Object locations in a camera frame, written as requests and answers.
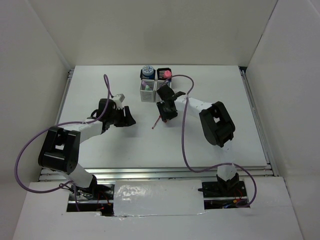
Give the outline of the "purple highlighter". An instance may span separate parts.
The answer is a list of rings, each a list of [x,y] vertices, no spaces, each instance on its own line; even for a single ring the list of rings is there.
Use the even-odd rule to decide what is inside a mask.
[[[146,89],[147,83],[145,81],[141,82],[142,90]]]

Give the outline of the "blue glue jar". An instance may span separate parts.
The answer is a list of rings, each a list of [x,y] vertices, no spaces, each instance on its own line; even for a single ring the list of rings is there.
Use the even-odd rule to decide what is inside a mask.
[[[155,69],[151,65],[145,65],[145,66],[142,67],[141,70],[143,70],[145,73],[151,73]]]

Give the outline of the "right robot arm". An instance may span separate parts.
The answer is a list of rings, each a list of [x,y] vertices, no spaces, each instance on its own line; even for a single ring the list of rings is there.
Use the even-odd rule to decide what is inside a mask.
[[[187,114],[200,120],[205,139],[219,155],[217,166],[217,184],[220,194],[230,196],[239,183],[239,174],[233,164],[232,140],[236,130],[225,105],[204,102],[189,97],[182,91],[174,92],[168,85],[160,87],[156,93],[160,101],[156,103],[163,122],[172,120],[183,112],[182,126],[185,126]]]

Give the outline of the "pink capped bottle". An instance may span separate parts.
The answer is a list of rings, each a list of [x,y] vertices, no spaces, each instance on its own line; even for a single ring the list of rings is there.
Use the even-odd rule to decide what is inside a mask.
[[[163,79],[168,79],[168,78],[170,78],[172,76],[172,72],[170,71],[170,70],[166,70],[166,71],[164,71],[164,73],[163,73]]]

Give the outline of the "red pen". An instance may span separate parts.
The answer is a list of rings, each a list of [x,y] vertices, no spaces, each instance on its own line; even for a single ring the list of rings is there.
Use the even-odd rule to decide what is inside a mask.
[[[162,118],[161,118],[161,116],[159,115],[159,117],[157,118],[156,122],[155,122],[155,123],[153,124],[153,126],[151,127],[152,130],[157,126],[158,122],[159,122],[161,119],[162,119]]]

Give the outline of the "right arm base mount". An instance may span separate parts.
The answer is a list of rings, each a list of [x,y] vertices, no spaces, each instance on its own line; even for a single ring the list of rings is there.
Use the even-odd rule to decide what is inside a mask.
[[[249,203],[247,189],[243,180],[239,180],[230,189],[223,188],[218,180],[203,181],[198,191],[203,195],[205,210],[234,209],[246,206]]]

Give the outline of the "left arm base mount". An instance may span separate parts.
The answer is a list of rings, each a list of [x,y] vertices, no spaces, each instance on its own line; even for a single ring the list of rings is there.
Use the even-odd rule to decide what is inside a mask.
[[[63,190],[69,191],[66,212],[100,212],[102,216],[112,217],[114,215],[115,185],[103,184],[98,187],[97,193],[87,193],[77,188],[76,197],[71,185],[63,187]]]

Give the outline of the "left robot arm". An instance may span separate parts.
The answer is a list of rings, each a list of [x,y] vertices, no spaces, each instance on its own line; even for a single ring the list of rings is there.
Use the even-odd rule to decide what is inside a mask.
[[[112,125],[122,128],[136,124],[129,107],[123,106],[124,99],[123,94],[100,99],[98,109],[89,118],[93,122],[51,127],[42,145],[38,164],[72,181],[86,199],[97,197],[97,178],[79,164],[80,145],[103,134]]]

